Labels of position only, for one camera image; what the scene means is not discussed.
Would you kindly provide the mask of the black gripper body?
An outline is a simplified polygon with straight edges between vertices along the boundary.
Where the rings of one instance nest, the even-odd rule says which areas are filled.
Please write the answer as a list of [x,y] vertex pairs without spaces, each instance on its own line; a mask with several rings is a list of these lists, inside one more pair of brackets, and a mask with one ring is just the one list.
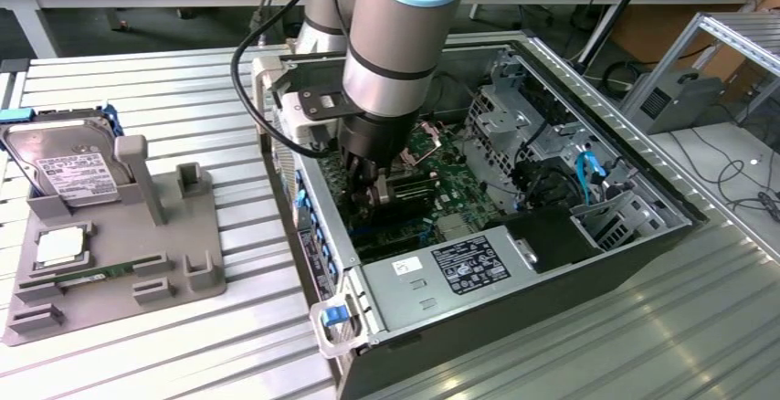
[[338,144],[344,165],[350,167],[357,161],[389,166],[408,146],[419,116],[419,111],[398,117],[365,112],[341,118]]

